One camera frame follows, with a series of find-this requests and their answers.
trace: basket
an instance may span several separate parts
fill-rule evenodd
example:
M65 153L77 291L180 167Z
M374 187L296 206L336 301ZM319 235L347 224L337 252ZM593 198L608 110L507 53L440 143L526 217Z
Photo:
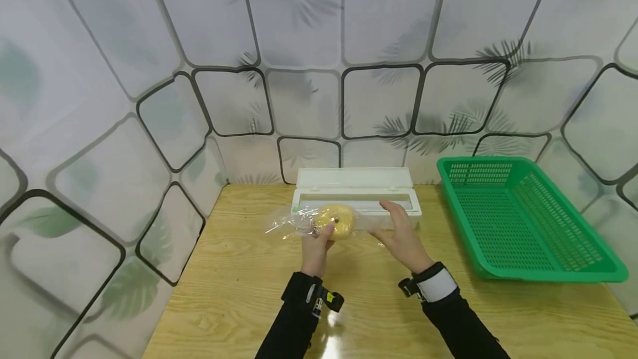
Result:
M622 261L536 163L441 158L445 198L476 272L487 279L619 283Z

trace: black wrist strap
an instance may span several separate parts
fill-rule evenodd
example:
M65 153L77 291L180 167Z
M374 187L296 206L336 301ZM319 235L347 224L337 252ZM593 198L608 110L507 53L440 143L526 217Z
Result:
M428 269L425 269L420 274L413 274L411 279L403 279L399 282L399 288L403 292L403 295L406 298L409 298L415 294L420 295L421 291L419 289L418 284L420 282L426 281L433 276L437 275L440 271L444 270L445 266L442 262L437 262L434 265L430 266Z
M345 301L340 293L331 293L324 288L322 279L317 276L311 278L300 271L292 274L281 300L307 306L316 317L319 317L324 303L329 309L339 312Z

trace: table surface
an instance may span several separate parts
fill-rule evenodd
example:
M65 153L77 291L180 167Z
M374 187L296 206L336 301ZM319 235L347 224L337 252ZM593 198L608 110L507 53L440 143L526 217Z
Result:
M144 359L254 358L301 263L298 239L264 234L290 206L294 186L223 189L147 347ZM419 236L512 358L636 358L638 328L604 285L479 279L438 186L416 186ZM452 358L415 297L396 287L408 272L372 240L338 242L324 285L340 292L323 310L305 358Z

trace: yellow sponge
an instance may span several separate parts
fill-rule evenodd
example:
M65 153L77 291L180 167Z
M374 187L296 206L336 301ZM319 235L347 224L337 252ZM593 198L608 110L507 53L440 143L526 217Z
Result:
M315 216L317 230L321 232L330 222L335 224L335 232L332 233L331 240L344 240L350 237L355 229L354 209L344 204L330 204L320 208Z

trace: wrist strap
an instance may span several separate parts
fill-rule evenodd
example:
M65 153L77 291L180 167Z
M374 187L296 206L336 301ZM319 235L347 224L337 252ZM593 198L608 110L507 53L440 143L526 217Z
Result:
M403 279L399 288L406 297L417 295L421 302L437 302L458 289L450 272L441 262L435 263L412 279Z
M344 303L343 296L339 293L331 293L323 287L322 279L317 276L311 278L300 271L292 274L281 300L306 306L315 317L320 317L323 304L339 312Z

